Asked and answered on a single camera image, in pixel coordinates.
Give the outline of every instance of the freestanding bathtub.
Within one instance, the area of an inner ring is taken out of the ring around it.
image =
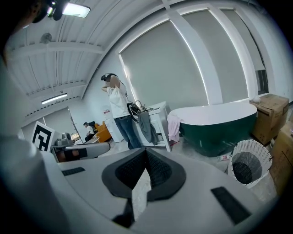
[[[257,109],[246,102],[185,107],[169,115],[178,116],[180,132],[200,154],[215,157],[231,151],[247,139],[256,120]]]

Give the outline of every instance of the laundry basket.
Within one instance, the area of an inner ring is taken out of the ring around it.
[[[271,162],[271,155],[263,145],[254,140],[240,141],[231,153],[228,175],[251,188],[269,173]]]

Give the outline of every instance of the white floor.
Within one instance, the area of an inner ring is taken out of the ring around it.
[[[288,111],[288,118],[292,113],[292,108]],[[100,157],[108,156],[110,157],[112,154],[116,154],[119,152],[123,152],[128,150],[127,143],[123,140],[121,143],[115,143],[113,140],[110,142],[111,149]],[[189,157],[196,160],[205,161],[219,170],[225,172],[229,161],[218,161],[217,157],[209,158],[197,153],[195,149],[184,140],[183,137],[180,137],[180,141],[172,146],[172,153],[176,154],[178,157]],[[145,170],[139,179],[137,185],[132,191],[132,204],[134,209],[135,219],[143,212],[147,205],[147,192],[151,189],[150,186],[150,177]],[[274,181],[270,174],[264,177],[258,184],[250,189],[260,201],[264,204],[272,200],[277,196],[276,189],[274,186]]]

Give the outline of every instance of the ceiling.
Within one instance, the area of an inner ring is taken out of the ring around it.
[[[28,116],[44,108],[41,101],[61,93],[81,99],[98,63],[144,12],[161,0],[72,0],[91,8],[86,18],[45,18],[20,30],[7,42],[8,71],[32,104]],[[40,42],[50,33],[49,44]]]

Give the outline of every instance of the seated person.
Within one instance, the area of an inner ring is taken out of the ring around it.
[[[93,132],[93,128],[89,126],[87,122],[85,122],[83,126],[87,129],[87,136],[84,139],[86,142],[88,142],[90,139],[92,139],[95,133]]]

